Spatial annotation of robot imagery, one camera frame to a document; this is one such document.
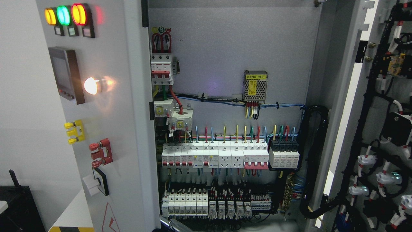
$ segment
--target cabinet door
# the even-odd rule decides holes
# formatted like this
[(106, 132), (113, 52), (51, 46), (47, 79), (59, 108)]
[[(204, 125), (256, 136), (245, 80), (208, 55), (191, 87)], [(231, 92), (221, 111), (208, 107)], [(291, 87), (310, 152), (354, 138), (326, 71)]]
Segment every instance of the cabinet door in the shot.
[(80, 26), (79, 36), (68, 36), (67, 26), (65, 36), (55, 35), (43, 15), (45, 8), (57, 4), (37, 0), (47, 46), (75, 51), (82, 86), (90, 77), (102, 83), (95, 95), (82, 87), (83, 104), (61, 97), (66, 122), (82, 121), (85, 139), (73, 144), (81, 178), (94, 174), (89, 145), (110, 141), (112, 162), (98, 167), (106, 176), (109, 195), (91, 196), (83, 183), (94, 228), (151, 231), (159, 224), (159, 204), (154, 124), (149, 119), (148, 30), (142, 26), (140, 1), (89, 1), (95, 38), (83, 37)]

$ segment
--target red breaker toggle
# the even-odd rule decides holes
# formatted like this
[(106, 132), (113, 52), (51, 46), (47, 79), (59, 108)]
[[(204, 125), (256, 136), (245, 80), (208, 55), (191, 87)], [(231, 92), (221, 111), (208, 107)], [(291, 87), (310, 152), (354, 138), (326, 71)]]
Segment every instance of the red breaker toggle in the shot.
[[(104, 155), (103, 148), (106, 148), (106, 155), (107, 156)], [(91, 159), (93, 159), (93, 160), (99, 159), (99, 160), (95, 160), (91, 163), (91, 166), (93, 168), (97, 168), (100, 165), (106, 165), (108, 163), (113, 162), (112, 148), (110, 147), (110, 141), (109, 141), (108, 138), (100, 140), (99, 143), (90, 144), (89, 149), (90, 149), (91, 152), (95, 151), (95, 150), (98, 150), (98, 151), (93, 152), (91, 154)]]
[(268, 169), (267, 167), (267, 162), (249, 162), (249, 163), (245, 163), (245, 169)]
[(152, 78), (155, 78), (157, 76), (157, 78), (170, 78), (170, 72), (169, 71), (152, 71)]

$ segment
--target black bracket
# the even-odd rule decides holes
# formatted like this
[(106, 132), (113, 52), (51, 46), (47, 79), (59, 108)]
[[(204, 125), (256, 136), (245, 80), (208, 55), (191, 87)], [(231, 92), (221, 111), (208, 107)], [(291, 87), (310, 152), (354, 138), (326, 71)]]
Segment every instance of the black bracket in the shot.
[(363, 58), (365, 57), (366, 47), (368, 46), (367, 40), (359, 41), (358, 51), (356, 53), (355, 63), (363, 63)]

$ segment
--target open cabinet door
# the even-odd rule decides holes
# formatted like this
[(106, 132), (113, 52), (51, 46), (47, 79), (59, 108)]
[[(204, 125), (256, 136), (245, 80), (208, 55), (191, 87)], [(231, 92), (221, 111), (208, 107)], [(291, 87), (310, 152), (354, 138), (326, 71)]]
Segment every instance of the open cabinet door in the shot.
[(154, 124), (144, 88), (151, 84), (149, 42), (140, 1), (36, 2), (95, 231), (155, 229)]

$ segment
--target black device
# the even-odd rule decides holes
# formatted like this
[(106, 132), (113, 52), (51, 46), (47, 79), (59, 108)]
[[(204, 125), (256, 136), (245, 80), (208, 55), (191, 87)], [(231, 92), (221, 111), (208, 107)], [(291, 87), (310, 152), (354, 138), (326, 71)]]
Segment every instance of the black device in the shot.
[(85, 103), (76, 52), (62, 47), (49, 47), (49, 54), (59, 95), (78, 105)]
[(0, 201), (8, 205), (0, 214), (0, 231), (45, 232), (30, 187), (21, 186), (13, 170), (9, 173), (14, 186), (0, 186)]

